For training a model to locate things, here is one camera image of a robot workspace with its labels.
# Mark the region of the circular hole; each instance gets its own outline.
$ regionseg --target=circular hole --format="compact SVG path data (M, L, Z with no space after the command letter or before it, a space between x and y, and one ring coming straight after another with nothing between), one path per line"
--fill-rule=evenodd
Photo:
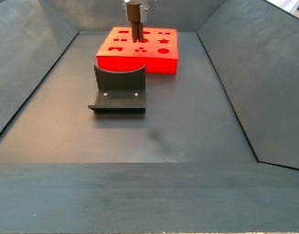
M143 41L139 41L140 43L147 43L148 42L148 40L144 38L144 40Z
M157 50L157 52L159 52L160 54L167 54L167 53L170 52L170 50L168 50L167 48L160 48L160 49Z

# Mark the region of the hole in red block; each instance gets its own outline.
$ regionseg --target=hole in red block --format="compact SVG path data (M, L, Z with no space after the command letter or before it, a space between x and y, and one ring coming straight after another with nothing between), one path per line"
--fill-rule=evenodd
M170 40L163 39L163 40L159 40L159 41L160 41L161 44L168 44Z
M135 52L147 52L147 50L144 48L137 48Z
M112 50L123 51L123 48L108 48L108 51L112 51Z
M148 42L148 40L144 38L144 40L143 41L139 41L140 43L147 43Z
M167 53L170 53L170 50L168 50L167 48L160 48L160 49L157 50L157 52L159 52L160 54L167 54Z

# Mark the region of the gray floor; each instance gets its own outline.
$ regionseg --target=gray floor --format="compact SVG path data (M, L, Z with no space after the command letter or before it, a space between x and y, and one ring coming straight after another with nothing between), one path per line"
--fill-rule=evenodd
M0 232L299 232L299 172L255 163L198 36L144 117L87 108L104 38L79 35L0 138Z
M145 115L93 114L105 36L76 38L0 139L0 164L254 162L195 33L179 34L178 75L148 75Z

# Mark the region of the star-shaped hole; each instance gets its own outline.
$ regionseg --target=star-shaped hole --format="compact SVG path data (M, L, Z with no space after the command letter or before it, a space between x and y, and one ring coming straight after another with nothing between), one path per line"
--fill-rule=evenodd
M161 44L168 44L170 40L163 39L163 40L159 40L159 41L160 41Z

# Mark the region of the gray metal surface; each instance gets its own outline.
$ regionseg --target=gray metal surface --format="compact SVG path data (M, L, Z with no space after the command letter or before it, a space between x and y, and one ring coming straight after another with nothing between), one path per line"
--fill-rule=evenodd
M0 138L0 163L254 162L195 33L178 75L147 76L145 115L95 115L92 66L107 33L81 33Z
M299 172L262 164L0 165L0 233L299 232Z
M76 33L47 1L0 2L0 132Z
M80 31L108 31L129 26L121 0L49 0ZM224 0L149 1L147 27L172 27L194 32L207 21Z
M227 0L198 34L259 160L299 168L299 20Z

